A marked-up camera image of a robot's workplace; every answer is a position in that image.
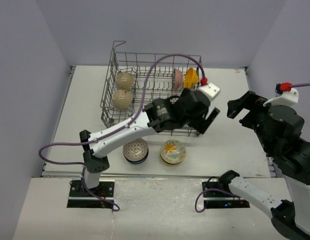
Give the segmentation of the pink patterned bowl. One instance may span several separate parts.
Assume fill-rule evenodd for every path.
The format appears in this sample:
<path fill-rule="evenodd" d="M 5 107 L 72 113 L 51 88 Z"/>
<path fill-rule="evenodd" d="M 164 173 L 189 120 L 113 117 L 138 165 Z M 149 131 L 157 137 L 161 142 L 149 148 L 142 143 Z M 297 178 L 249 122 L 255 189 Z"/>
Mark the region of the pink patterned bowl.
<path fill-rule="evenodd" d="M 180 88 L 183 85 L 183 82 L 183 73 L 180 70 L 175 69 L 173 74 L 173 89 Z"/>

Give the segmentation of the brown lattice pattern bowl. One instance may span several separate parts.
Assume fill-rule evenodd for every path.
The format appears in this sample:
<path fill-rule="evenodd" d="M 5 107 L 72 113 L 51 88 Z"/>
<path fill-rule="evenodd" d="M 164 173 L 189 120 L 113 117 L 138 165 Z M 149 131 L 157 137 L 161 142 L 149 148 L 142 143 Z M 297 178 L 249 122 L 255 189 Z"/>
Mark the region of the brown lattice pattern bowl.
<path fill-rule="evenodd" d="M 123 145 L 123 156 L 133 161 L 140 160 L 145 156 L 148 156 L 148 144 L 142 139 L 136 139 L 125 145 Z"/>

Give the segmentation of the beige front bowl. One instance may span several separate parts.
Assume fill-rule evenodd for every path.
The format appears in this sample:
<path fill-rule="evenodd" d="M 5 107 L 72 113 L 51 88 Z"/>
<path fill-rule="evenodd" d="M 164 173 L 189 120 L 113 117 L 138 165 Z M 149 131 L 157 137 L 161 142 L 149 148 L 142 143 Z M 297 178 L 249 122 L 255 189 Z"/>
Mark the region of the beige front bowl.
<path fill-rule="evenodd" d="M 114 91 L 111 96 L 111 102 L 113 106 L 120 111 L 127 109 L 132 102 L 132 99 L 132 93 L 123 89 Z"/>

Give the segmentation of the yellow teal flower bowl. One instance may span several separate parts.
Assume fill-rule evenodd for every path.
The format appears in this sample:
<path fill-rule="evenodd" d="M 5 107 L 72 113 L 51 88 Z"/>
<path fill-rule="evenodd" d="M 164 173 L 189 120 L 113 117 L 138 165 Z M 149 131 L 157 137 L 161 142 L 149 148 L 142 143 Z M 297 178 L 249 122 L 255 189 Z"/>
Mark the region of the yellow teal flower bowl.
<path fill-rule="evenodd" d="M 177 163 L 170 163 L 170 162 L 167 162 L 167 161 L 164 161 L 164 160 L 162 162 L 165 163 L 168 166 L 178 166 L 178 165 L 180 165 L 182 163 L 182 161 L 181 162 L 177 162 Z"/>

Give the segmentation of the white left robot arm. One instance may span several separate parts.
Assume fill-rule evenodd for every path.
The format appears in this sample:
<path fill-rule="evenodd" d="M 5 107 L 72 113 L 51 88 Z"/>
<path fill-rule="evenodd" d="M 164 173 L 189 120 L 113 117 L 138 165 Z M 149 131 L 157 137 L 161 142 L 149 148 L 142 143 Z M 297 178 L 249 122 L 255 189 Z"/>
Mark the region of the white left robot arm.
<path fill-rule="evenodd" d="M 81 191 L 89 197 L 98 192 L 101 172 L 110 167 L 107 155 L 126 143 L 185 125 L 200 134 L 205 133 L 219 114 L 217 108 L 209 111 L 211 102 L 219 93 L 220 89 L 210 84 L 197 90 L 186 88 L 175 102 L 171 102 L 170 97 L 157 98 L 141 107 L 131 118 L 110 128 L 99 132 L 81 131 L 85 163 Z"/>

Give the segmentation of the blue white floral bowl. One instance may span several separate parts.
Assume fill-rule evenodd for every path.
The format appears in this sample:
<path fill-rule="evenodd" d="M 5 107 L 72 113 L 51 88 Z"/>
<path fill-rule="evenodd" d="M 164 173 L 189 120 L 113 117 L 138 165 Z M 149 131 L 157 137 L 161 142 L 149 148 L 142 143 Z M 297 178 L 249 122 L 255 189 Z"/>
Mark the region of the blue white floral bowl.
<path fill-rule="evenodd" d="M 126 161 L 129 162 L 130 164 L 138 165 L 138 164 L 143 163 L 146 159 L 147 159 L 147 156 L 145 156 L 144 158 L 142 158 L 140 160 L 130 160 L 130 159 L 126 158 Z"/>

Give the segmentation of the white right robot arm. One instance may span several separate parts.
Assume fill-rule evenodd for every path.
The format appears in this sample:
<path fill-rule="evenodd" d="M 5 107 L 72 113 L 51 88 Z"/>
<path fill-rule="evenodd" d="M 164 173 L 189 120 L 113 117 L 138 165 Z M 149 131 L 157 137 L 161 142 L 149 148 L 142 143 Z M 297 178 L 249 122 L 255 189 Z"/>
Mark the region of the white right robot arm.
<path fill-rule="evenodd" d="M 310 240 L 310 142 L 303 140 L 304 119 L 286 104 L 274 104 L 252 91 L 227 103 L 227 117 L 252 129 L 267 157 L 281 170 L 291 200 L 274 197 L 247 182 L 233 170 L 219 177 L 222 196 L 241 197 L 269 217 L 273 227 L 289 240 Z"/>

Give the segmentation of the beige bowl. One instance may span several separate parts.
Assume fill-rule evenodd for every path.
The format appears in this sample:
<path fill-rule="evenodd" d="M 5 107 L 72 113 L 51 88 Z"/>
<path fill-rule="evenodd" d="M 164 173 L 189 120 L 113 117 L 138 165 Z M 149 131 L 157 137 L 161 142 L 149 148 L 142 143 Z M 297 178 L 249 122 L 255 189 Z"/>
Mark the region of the beige bowl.
<path fill-rule="evenodd" d="M 115 77 L 115 85 L 120 90 L 130 90 L 134 83 L 134 76 L 128 72 L 120 72 Z"/>
<path fill-rule="evenodd" d="M 113 106 L 120 111 L 127 109 L 132 102 L 132 99 L 132 93 L 123 89 L 114 91 L 111 96 L 111 102 Z"/>

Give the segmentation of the white green floral bowl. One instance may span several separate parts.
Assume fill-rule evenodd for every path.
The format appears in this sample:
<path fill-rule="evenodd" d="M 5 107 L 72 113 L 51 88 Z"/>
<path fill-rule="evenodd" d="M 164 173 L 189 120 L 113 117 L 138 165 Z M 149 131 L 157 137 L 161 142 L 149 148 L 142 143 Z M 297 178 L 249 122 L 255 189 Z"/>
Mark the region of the white green floral bowl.
<path fill-rule="evenodd" d="M 187 155 L 185 145 L 175 139 L 167 140 L 160 148 L 160 157 L 162 160 L 170 163 L 184 161 Z"/>

